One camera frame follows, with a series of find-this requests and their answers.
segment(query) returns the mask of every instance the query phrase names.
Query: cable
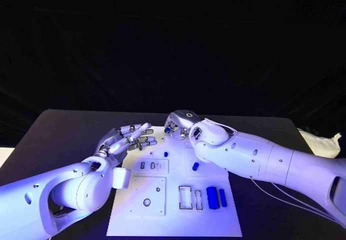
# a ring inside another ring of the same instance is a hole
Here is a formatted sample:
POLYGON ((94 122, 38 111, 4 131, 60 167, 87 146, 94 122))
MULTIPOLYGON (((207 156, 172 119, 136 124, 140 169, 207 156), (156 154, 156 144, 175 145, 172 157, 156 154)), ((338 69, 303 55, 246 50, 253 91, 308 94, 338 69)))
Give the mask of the cable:
POLYGON ((218 122, 215 122, 215 121, 213 121, 211 119, 208 119, 207 118, 207 120, 208 121, 211 121, 214 124, 218 124, 218 125, 221 125, 221 126, 224 126, 224 127, 227 127, 227 128, 230 128, 233 131, 234 131, 234 134, 239 132, 233 127, 230 127, 230 126, 227 126, 227 125, 224 125, 224 124, 221 124, 221 123, 218 123, 218 122))
POLYGON ((259 186, 257 182, 256 182, 253 179, 251 179, 251 181, 254 182, 254 184, 257 185, 257 187, 263 190, 263 192, 267 193, 273 198, 276 198, 277 200, 283 201, 285 203, 288 203, 288 204, 290 204, 290 205, 293 205, 293 206, 296 206, 296 207, 299 207, 299 208, 308 210, 309 212, 312 212, 312 213, 321 215, 321 216, 325 217, 328 220, 331 220, 331 221, 334 221, 335 223, 338 223, 337 220, 332 219, 332 218, 331 218, 329 216, 326 216, 325 214, 321 214, 319 212, 316 212, 316 211, 308 209, 306 207, 299 206, 299 205, 293 204, 292 202, 289 202, 289 201, 280 199, 279 197, 273 196, 269 192, 264 191, 264 189, 259 186))
POLYGON ((321 209, 318 209, 316 207, 313 207, 312 205, 309 205, 308 203, 305 203, 302 200, 299 200, 295 196, 292 196, 279 186, 277 184, 272 183, 275 185, 275 187, 289 196, 292 197, 296 201, 299 201, 302 204, 305 204, 306 206, 309 206, 313 210, 316 210, 319 213, 325 214, 329 216, 329 214, 326 212, 324 212, 321 209))

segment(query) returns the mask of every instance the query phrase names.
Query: robotic hand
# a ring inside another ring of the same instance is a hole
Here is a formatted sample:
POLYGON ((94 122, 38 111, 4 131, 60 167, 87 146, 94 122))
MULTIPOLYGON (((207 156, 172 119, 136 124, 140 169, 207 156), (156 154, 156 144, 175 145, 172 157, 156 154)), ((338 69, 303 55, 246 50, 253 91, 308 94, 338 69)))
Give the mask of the robotic hand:
POLYGON ((210 119, 201 120, 189 110, 171 113, 165 132, 178 140, 189 138, 204 162, 308 195, 331 214, 326 217, 346 228, 346 158, 326 158, 289 149, 210 119))
POLYGON ((143 136, 155 131, 149 123, 112 129, 94 156, 41 175, 0 187, 0 239, 47 240, 84 219, 107 202, 112 188, 127 188, 132 171, 119 168, 135 150, 158 144, 143 136), (50 199, 70 209, 53 214, 50 199))

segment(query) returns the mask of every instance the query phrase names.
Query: blue cylinder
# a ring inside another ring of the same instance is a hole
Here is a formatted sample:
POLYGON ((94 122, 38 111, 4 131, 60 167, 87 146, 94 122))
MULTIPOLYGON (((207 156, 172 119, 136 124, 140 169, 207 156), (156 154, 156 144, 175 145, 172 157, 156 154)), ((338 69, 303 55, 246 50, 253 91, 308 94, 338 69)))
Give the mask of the blue cylinder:
POLYGON ((192 167, 192 170, 194 170, 194 171, 198 171, 200 165, 201 165, 201 164, 200 164, 198 162, 195 162, 194 167, 192 167))
POLYGON ((220 204, 218 191, 215 186, 211 186, 207 188, 207 196, 208 196, 210 208, 220 209, 221 204, 220 204))
POLYGON ((220 189, 218 191, 220 191, 221 205, 226 208, 228 206, 226 191, 224 189, 220 189))

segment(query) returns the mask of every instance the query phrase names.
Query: dark backdrop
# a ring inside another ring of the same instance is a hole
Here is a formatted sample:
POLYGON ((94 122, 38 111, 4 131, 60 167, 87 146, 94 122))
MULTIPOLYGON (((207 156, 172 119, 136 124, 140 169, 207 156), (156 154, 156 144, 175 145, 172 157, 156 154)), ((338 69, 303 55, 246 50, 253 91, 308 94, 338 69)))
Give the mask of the dark backdrop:
POLYGON ((344 4, 152 5, 0 6, 0 145, 47 109, 191 109, 345 131, 344 4))

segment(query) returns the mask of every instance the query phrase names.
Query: black table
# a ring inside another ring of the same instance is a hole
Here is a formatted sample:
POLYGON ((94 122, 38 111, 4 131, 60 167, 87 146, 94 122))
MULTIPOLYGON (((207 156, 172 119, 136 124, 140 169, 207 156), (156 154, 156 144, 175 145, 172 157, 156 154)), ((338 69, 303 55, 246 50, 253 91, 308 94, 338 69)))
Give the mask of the black table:
MULTIPOLYGON (((93 156, 99 141, 112 128, 146 122, 153 126, 164 126, 168 116, 169 113, 47 110, 0 168, 0 186, 78 163, 93 156)), ((285 147, 312 153, 293 122, 286 118, 207 115, 201 117, 233 126, 241 132, 262 136, 285 147)), ((230 173, 230 182, 244 239, 346 239, 346 230, 337 223, 272 198, 250 179, 230 173)), ((276 196, 290 201, 270 183, 259 184, 276 196)), ((103 208, 54 236, 53 240, 135 239, 107 237, 115 196, 116 189, 112 190, 103 208)))

